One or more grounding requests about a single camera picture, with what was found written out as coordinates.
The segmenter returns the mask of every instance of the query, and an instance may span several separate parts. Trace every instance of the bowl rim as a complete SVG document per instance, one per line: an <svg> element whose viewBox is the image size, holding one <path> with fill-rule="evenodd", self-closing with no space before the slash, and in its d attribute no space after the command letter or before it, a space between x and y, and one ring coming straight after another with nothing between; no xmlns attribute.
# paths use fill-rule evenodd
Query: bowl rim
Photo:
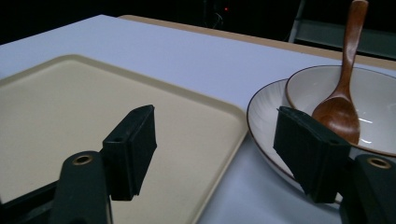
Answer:
<svg viewBox="0 0 396 224"><path fill-rule="evenodd" d="M289 94L289 91L288 91L290 80L291 80L293 77L297 76L297 74L300 74L300 73L302 73L302 72L305 71L305 70L310 70L310 69L320 68L320 67L341 67L341 65L335 65L335 64L331 65L331 64L328 64L328 65L310 66L310 67L306 67L306 68L300 69L299 71L297 71L297 72L295 72L293 75L291 75L291 76L288 78L288 81L286 82L286 85L285 85L285 95L286 95L286 99L288 100L288 102L289 102L291 108L297 109L297 107L295 106L295 103L291 100L290 94ZM391 77L391 78L395 78L395 79L396 79L396 77L392 77L392 76L390 76L390 75L387 75L387 74L384 74L384 73L381 73L381 72L376 72L376 71L373 71L373 70L370 70L370 69L366 69L366 68L353 67L353 70L355 70L355 69L357 69L357 70L365 70L365 71L377 73L377 74L379 74L379 75L381 75L381 76ZM353 143L349 143L349 144L352 145L352 146L355 147L355 148L358 148L358 149L361 149L361 150L363 150L363 151L367 151L367 152L373 153L373 154L375 154L375 155L386 156L386 157L391 157L391 158L396 158L396 153L384 152L384 151L378 150L378 149L376 149L376 148L364 147L364 146L360 146L360 145L353 144Z"/></svg>

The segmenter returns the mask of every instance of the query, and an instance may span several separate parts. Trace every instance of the beige tray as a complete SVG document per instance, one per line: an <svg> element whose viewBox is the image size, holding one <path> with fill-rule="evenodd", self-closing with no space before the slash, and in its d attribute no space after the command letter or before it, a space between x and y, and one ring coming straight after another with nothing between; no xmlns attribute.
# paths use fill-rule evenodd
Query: beige tray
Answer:
<svg viewBox="0 0 396 224"><path fill-rule="evenodd" d="M155 106L158 147L140 195L112 202L114 222L196 222L247 133L245 113L78 55L0 80L2 202L57 180L74 153L100 150L141 105Z"/></svg>

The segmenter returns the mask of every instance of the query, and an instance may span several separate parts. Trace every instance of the spoon handle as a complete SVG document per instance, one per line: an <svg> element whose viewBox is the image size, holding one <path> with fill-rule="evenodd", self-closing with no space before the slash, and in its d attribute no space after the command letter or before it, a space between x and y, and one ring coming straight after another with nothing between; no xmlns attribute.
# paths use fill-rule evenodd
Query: spoon handle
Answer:
<svg viewBox="0 0 396 224"><path fill-rule="evenodd" d="M355 63L356 51L361 38L361 29L366 17L369 3L365 0L354 0L349 8L348 19L344 34L344 48L341 77L338 83L338 92L347 94L350 99L349 80L352 75L353 64Z"/></svg>

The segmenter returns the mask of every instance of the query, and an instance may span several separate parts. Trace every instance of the white table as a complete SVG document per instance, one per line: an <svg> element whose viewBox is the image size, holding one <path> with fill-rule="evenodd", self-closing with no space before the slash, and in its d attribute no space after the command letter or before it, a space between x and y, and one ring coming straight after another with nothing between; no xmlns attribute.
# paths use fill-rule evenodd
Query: white table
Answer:
<svg viewBox="0 0 396 224"><path fill-rule="evenodd" d="M241 35L223 38L216 36L219 33L208 31L205 35L203 30L199 31L96 16L0 46L0 77L61 55L81 54L202 92L246 110L253 94L266 84L309 66L340 63L337 59L278 48L287 46L280 42L268 47L254 43L251 40L257 39L253 37L244 42L235 40ZM382 64L387 68L362 63L357 66L396 77L393 62L364 61L364 58L358 62ZM306 224L341 223L341 220L336 210L309 202L278 176L247 136L201 222Z"/></svg>

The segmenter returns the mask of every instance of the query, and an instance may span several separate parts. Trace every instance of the dark background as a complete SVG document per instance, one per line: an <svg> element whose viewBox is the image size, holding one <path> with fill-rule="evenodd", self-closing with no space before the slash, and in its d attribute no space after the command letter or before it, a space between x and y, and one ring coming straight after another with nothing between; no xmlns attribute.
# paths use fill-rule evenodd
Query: dark background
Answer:
<svg viewBox="0 0 396 224"><path fill-rule="evenodd" d="M345 24L350 0L307 0L303 17ZM136 15L287 41L300 0L3 0L0 44L104 14ZM396 1L372 0L365 27L396 33Z"/></svg>

